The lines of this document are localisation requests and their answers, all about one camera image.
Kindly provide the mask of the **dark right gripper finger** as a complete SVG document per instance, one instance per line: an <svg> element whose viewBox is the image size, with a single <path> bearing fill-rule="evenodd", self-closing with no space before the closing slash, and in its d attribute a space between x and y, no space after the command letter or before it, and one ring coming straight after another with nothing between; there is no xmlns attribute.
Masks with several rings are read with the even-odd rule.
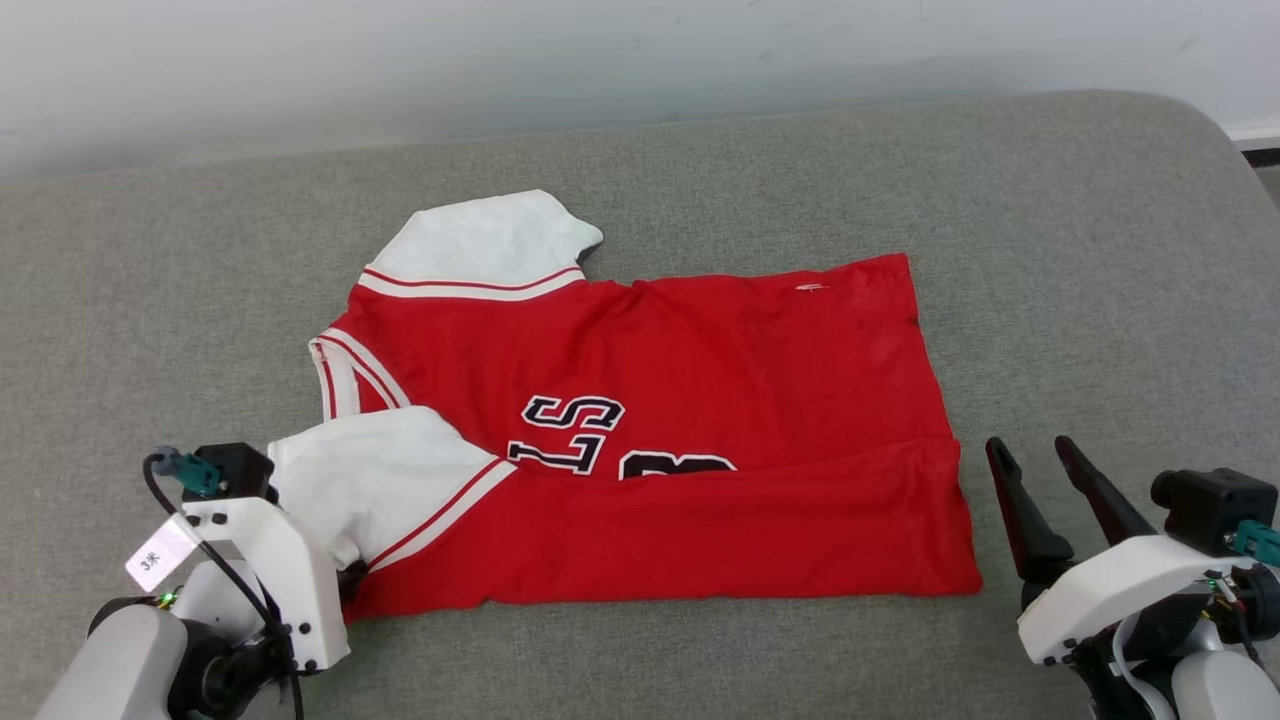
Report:
<svg viewBox="0 0 1280 720"><path fill-rule="evenodd" d="M1055 451L1071 486L1085 497L1110 547L1130 538L1157 534L1152 524L1070 437L1057 436Z"/></svg>
<svg viewBox="0 0 1280 720"><path fill-rule="evenodd" d="M1074 548L1043 518L1005 442L988 438L986 456L1018 577L1027 584L1055 583L1073 565Z"/></svg>

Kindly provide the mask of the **grey fabric sofa cushion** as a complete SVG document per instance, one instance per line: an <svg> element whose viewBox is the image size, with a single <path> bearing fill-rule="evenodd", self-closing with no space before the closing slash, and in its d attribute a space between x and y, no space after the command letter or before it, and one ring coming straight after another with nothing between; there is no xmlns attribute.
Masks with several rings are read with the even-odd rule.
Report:
<svg viewBox="0 0 1280 720"><path fill-rule="evenodd" d="M0 720L31 720L163 510L157 445L320 414L306 345L413 211L545 190L593 279L908 252L986 587L942 600L488 606L360 623L306 720L1084 720L1018 641L984 442L1103 547L1070 436L1153 519L1166 469L1280 483L1280 211L1193 108L1044 94L0 183Z"/></svg>

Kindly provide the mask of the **red and white jersey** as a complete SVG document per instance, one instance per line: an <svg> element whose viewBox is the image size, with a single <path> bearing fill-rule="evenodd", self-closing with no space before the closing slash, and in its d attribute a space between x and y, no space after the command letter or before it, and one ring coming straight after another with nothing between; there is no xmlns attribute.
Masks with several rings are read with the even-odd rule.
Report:
<svg viewBox="0 0 1280 720"><path fill-rule="evenodd" d="M415 213L308 351L284 510L349 620L484 603L974 594L906 256L621 284L540 191Z"/></svg>

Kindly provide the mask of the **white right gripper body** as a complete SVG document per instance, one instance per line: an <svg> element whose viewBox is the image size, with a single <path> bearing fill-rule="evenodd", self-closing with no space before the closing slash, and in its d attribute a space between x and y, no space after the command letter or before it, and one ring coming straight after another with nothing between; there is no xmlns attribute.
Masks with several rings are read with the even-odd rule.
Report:
<svg viewBox="0 0 1280 720"><path fill-rule="evenodd" d="M1215 557L1170 536L1138 536L1066 570L1018 619L1018 634L1034 664L1066 657L1068 641L1098 635L1176 594L1208 571L1230 573L1242 557Z"/></svg>

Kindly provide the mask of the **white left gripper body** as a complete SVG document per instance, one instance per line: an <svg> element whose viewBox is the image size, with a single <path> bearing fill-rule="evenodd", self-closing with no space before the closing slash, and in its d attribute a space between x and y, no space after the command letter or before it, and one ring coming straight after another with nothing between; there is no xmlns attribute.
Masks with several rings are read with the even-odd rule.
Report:
<svg viewBox="0 0 1280 720"><path fill-rule="evenodd" d="M348 656L335 564L303 527L260 497L183 503L198 519L195 533L233 544L291 625L294 660L306 673L323 673Z"/></svg>

